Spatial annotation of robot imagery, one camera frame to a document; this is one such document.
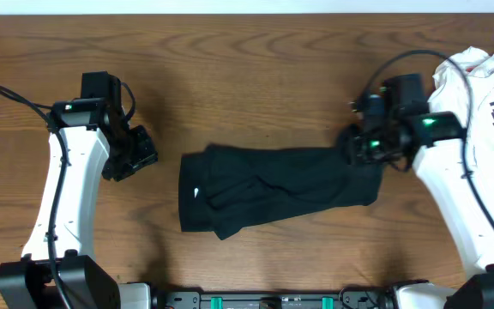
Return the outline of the black polo shirt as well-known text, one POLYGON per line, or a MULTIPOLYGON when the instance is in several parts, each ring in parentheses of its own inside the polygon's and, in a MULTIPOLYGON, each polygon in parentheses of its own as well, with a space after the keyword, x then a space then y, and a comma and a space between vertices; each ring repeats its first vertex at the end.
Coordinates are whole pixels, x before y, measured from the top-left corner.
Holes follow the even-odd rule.
POLYGON ((350 125, 327 148, 248 149, 209 145, 183 155, 178 182, 182 231, 227 239, 251 227, 332 208, 374 203, 380 164, 354 163, 350 125))

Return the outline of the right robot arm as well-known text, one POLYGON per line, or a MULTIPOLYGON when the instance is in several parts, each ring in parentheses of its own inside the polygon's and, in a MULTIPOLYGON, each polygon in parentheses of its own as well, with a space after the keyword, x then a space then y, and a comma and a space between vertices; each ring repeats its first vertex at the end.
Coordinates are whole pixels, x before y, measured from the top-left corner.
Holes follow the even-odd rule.
POLYGON ((431 112, 411 95, 361 94, 362 130, 348 143, 356 163, 400 159, 426 186, 449 229, 467 281, 457 289, 426 280, 367 297, 375 308, 494 308, 494 168, 469 159, 467 127, 451 111, 431 112))

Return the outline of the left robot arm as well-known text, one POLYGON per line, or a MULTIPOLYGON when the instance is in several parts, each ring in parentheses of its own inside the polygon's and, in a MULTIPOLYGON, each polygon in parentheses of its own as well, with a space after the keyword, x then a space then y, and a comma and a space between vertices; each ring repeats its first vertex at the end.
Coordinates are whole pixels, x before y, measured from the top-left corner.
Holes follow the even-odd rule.
POLYGON ((21 258, 0 264, 9 308, 150 308, 149 284, 118 283, 95 261, 99 182, 120 181, 157 160, 142 126, 119 100, 57 102, 45 115, 50 164, 39 213, 21 258))

